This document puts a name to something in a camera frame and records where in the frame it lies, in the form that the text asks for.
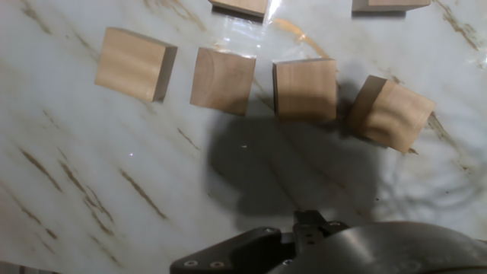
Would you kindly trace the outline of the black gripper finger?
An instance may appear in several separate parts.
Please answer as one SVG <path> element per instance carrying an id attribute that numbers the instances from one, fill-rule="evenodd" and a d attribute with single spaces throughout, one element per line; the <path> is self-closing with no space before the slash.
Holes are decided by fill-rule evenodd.
<path id="1" fill-rule="evenodd" d="M 306 249 L 348 228 L 317 210 L 294 212 L 291 232 L 258 227 L 170 265 L 170 274 L 269 273 L 290 265 Z"/>

